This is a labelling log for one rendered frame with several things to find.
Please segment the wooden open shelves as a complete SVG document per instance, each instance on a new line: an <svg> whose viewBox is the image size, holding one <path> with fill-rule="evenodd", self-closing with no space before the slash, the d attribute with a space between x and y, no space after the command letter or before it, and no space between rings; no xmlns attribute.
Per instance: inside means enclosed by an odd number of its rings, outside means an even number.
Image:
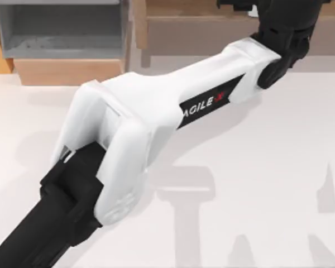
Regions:
<svg viewBox="0 0 335 268"><path fill-rule="evenodd" d="M131 0L136 47L151 56L207 56L258 29L259 21L216 0ZM309 57L335 56L335 0L323 5Z"/></svg>

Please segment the pale wooden drawer front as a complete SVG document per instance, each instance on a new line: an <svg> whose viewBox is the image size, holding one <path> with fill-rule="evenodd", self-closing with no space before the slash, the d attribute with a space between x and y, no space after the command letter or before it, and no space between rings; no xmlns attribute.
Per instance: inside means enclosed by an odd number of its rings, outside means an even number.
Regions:
<svg viewBox="0 0 335 268"><path fill-rule="evenodd" d="M23 85L81 85L104 81L126 71L125 59L14 59Z"/></svg>

